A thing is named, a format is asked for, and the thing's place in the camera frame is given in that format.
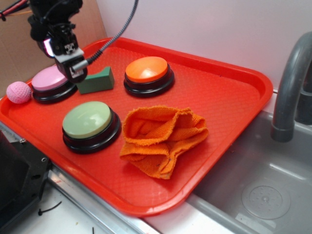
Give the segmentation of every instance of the pink button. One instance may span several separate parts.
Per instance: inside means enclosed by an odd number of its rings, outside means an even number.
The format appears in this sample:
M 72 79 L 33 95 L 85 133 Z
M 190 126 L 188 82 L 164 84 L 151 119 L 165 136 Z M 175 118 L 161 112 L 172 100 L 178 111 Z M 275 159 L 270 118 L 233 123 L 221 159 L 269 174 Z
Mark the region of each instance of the pink button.
M 32 79 L 34 89 L 38 91 L 47 91 L 64 84 L 66 77 L 58 70 L 56 66 L 48 67 L 38 72 Z

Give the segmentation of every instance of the black cable tie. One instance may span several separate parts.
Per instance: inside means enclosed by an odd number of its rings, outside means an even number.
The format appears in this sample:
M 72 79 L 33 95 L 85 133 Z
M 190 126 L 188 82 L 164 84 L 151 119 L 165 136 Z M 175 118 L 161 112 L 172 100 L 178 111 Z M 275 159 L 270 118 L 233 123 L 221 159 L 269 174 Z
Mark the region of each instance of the black cable tie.
M 6 17 L 2 11 L 0 11 L 2 21 L 6 21 Z
M 55 208 L 58 207 L 61 203 L 62 203 L 62 202 L 60 201 L 56 206 L 54 206 L 54 207 L 52 207 L 52 208 L 50 208 L 50 209 L 48 209 L 48 210 L 45 210 L 45 211 L 41 211 L 41 209 L 39 209 L 38 215 L 41 216 L 44 212 L 51 211 L 51 210 L 55 209 Z

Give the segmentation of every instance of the sink drain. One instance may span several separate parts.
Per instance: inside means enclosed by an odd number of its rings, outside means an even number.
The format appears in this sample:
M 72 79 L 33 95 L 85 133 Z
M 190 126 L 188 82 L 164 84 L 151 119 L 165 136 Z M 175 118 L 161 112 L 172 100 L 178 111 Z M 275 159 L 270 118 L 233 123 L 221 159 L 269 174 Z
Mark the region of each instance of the sink drain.
M 243 191 L 242 202 L 249 213 L 262 219 L 280 218 L 291 205 L 289 194 L 266 180 L 249 184 Z

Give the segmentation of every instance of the green foam block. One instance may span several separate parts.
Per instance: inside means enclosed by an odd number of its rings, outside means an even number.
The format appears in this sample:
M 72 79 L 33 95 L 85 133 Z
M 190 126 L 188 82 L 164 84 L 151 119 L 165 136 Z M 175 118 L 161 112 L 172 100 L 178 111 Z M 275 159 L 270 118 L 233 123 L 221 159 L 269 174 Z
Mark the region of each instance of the green foam block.
M 103 71 L 87 76 L 83 82 L 77 84 L 77 87 L 81 94 L 88 94 L 113 89 L 114 83 L 111 67 L 105 67 Z

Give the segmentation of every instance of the white wall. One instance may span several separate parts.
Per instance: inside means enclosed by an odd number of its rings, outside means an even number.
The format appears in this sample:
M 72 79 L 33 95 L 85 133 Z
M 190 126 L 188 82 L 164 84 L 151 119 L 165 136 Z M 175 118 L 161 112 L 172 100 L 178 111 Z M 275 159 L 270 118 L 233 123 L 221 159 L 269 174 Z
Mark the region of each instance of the white wall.
M 97 0 L 109 37 L 134 0 Z M 299 37 L 312 31 L 312 0 L 140 0 L 123 37 L 255 69 L 278 88 Z

